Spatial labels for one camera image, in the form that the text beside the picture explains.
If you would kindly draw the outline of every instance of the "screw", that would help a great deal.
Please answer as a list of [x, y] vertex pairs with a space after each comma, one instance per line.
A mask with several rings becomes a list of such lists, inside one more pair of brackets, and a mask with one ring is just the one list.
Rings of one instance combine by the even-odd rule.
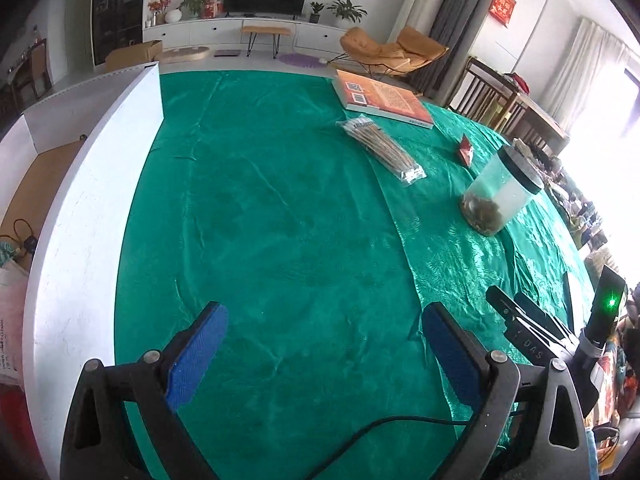
[[563, 372], [566, 370], [566, 364], [564, 364], [564, 361], [561, 361], [557, 357], [554, 357], [553, 359], [551, 359], [551, 365], [553, 368], [555, 368], [559, 372]]
[[491, 359], [497, 363], [505, 363], [507, 362], [507, 354], [501, 352], [500, 350], [492, 350], [489, 354]]
[[100, 359], [89, 359], [84, 363], [84, 370], [93, 372], [100, 365]]
[[149, 350], [148, 352], [145, 352], [145, 354], [142, 356], [142, 360], [145, 363], [155, 363], [156, 361], [158, 361], [158, 359], [160, 358], [160, 352], [158, 350]]

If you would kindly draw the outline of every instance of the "red wall hanging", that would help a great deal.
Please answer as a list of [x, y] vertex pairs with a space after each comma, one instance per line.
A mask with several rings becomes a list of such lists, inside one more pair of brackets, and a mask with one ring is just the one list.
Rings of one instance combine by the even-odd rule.
[[509, 25], [515, 6], [516, 0], [493, 0], [489, 7], [489, 14], [506, 27]]

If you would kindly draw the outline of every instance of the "pack of chopsticks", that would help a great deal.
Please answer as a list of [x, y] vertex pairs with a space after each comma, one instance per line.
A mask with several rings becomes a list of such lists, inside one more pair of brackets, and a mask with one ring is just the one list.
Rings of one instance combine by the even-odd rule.
[[338, 124], [406, 186], [427, 176], [422, 166], [368, 117], [361, 116]]

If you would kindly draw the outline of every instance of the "blue gripper pad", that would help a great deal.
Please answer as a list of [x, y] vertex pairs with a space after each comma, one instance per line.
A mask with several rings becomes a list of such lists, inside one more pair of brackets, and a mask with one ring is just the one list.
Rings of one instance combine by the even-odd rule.
[[459, 337], [430, 303], [422, 312], [422, 333], [462, 404], [477, 412], [482, 405], [481, 374]]
[[225, 338], [229, 314], [219, 304], [202, 322], [167, 374], [165, 398], [172, 412], [191, 402], [200, 381]]

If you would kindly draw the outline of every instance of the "potted plant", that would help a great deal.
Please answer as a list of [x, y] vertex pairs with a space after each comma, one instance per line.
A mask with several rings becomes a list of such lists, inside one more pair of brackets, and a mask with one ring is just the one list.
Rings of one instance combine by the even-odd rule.
[[360, 23], [363, 16], [367, 15], [367, 11], [360, 5], [353, 5], [351, 0], [334, 0], [328, 7], [334, 12], [337, 18], [336, 26], [340, 28], [351, 28], [353, 23]]
[[202, 8], [206, 0], [183, 0], [180, 8], [185, 8], [190, 13], [190, 18], [199, 18], [202, 15]]
[[320, 11], [324, 9], [324, 4], [319, 4], [318, 2], [311, 2], [311, 9], [313, 13], [309, 16], [309, 23], [317, 23], [320, 21]]
[[154, 14], [154, 25], [160, 25], [164, 22], [164, 14], [172, 1], [173, 0], [151, 0], [146, 4], [147, 7], [149, 7], [149, 10]]

